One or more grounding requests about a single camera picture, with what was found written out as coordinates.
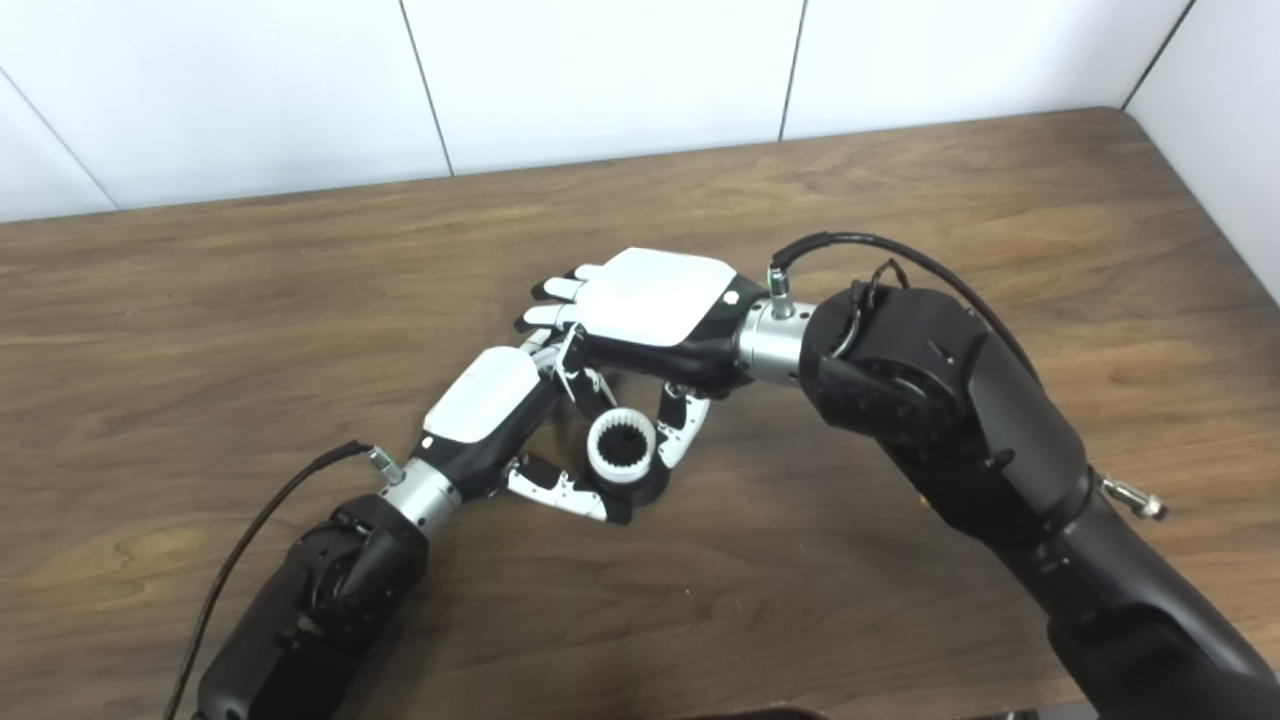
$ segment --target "black fingertip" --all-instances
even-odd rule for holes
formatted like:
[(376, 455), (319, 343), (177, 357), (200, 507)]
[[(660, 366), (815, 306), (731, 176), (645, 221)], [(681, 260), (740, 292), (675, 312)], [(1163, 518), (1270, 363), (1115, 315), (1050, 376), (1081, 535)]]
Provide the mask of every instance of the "black fingertip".
[(662, 398), (658, 401), (658, 421), (672, 428), (684, 428), (689, 420), (689, 402), (685, 393), (672, 395), (667, 387), (662, 388)]
[(521, 465), (520, 474), (529, 478), (529, 482), (543, 489), (556, 489), (559, 484), (561, 474), (564, 470), (559, 465), (556, 465), (532, 452), (529, 454), (529, 459)]
[(605, 521), (613, 523), (614, 525), (628, 525), (631, 523), (630, 505), (607, 495), (600, 496), (600, 502), (604, 503)]

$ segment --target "white tile wall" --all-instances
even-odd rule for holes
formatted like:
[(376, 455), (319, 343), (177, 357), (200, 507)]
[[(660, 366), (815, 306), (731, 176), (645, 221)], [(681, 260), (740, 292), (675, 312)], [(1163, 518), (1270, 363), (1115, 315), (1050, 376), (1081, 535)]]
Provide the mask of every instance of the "white tile wall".
[(448, 172), (396, 0), (0, 0), (0, 68), (125, 208)]
[(0, 223), (114, 209), (0, 73)]
[(801, 0), (406, 0), (460, 173), (777, 140)]
[(1280, 3), (1197, 3), (1129, 111), (1280, 299)]
[(1188, 0), (809, 0), (786, 137), (1119, 108)]

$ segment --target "robot finger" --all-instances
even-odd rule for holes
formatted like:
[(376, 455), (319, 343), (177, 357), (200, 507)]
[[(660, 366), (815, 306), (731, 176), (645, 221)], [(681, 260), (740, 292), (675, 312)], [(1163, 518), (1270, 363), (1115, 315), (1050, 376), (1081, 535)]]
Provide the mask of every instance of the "robot finger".
[(631, 521), (630, 506), (573, 480), (567, 470), (532, 454), (512, 462), (507, 471), (507, 489), (548, 507), (593, 520), (618, 525)]
[(577, 296), (577, 291), (582, 290), (584, 284), (586, 283), (582, 281), (550, 278), (535, 284), (530, 295), (534, 296), (534, 300), (563, 300), (572, 302), (573, 297)]
[(603, 265), (579, 265), (577, 269), (573, 270), (573, 277), (580, 281), (589, 281), (599, 274), (602, 269)]
[(535, 305), (516, 320), (516, 332), (536, 328), (564, 329), (577, 322), (577, 305)]
[(529, 336), (525, 342), (520, 345), (520, 348), (530, 355), (538, 352), (547, 346), (547, 341), (552, 338), (552, 331), (549, 328), (539, 328), (534, 331), (534, 334)]

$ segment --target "white hand cover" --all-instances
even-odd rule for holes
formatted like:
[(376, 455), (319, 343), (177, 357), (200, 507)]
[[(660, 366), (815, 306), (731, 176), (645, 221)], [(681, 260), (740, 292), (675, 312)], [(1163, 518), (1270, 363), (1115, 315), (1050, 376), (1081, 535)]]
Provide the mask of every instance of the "white hand cover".
[(671, 347), (689, 337), (736, 275), (710, 258), (631, 247), (604, 265), (580, 266), (572, 279), (544, 282), (541, 295), (563, 302), (530, 307), (522, 320), (556, 329), (577, 323), (594, 337)]
[(489, 437), (538, 386), (538, 364), (515, 347), (480, 354), (431, 407), (422, 429), (456, 442)]

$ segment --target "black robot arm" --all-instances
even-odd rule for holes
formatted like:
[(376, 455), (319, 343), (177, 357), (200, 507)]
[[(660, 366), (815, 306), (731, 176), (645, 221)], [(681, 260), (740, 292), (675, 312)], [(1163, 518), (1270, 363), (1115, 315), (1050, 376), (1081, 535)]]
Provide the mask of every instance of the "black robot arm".
[[(521, 451), (562, 397), (591, 420), (581, 478)], [(197, 719), (329, 717), (361, 657), (422, 580), (430, 538), (456, 509), (509, 491), (570, 514), (627, 524), (634, 507), (662, 495), (709, 402), (668, 383), (657, 423), (618, 407), (604, 378), (585, 364), (575, 332), (544, 329), (518, 348), (485, 350), (426, 414), (403, 468), (380, 448), (348, 443), (291, 480), (287, 488), (311, 468), (367, 451), (387, 484), (378, 495), (344, 502), (289, 548), (205, 671)], [(260, 524), (251, 525), (238, 548), (255, 527)], [(168, 717), (175, 716), (192, 652)]]
[(1102, 717), (1277, 716), (1263, 659), (1119, 516), (1029, 368), (950, 295), (855, 283), (813, 310), (799, 383), (1009, 568)]

